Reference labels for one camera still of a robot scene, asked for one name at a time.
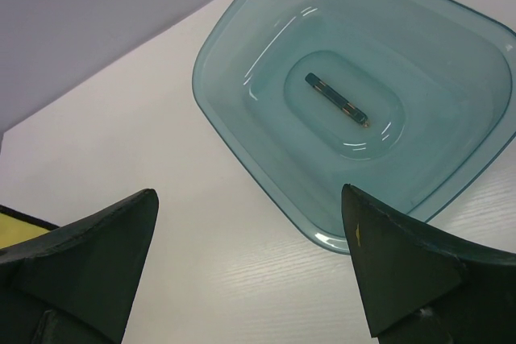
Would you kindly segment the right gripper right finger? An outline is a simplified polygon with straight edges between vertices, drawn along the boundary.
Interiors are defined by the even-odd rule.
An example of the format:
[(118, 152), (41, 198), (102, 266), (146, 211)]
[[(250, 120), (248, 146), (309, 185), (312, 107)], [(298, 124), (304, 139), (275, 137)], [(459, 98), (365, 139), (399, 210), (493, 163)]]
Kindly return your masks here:
[(342, 218), (380, 343), (513, 343), (515, 255), (411, 218), (346, 184)]

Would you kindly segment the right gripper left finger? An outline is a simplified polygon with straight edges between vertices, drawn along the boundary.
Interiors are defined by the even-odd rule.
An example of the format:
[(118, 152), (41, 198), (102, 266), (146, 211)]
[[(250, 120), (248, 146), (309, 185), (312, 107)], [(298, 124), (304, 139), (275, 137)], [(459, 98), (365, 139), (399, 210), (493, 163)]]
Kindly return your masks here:
[(1, 341), (120, 343), (156, 226), (143, 189), (65, 226), (1, 208)]

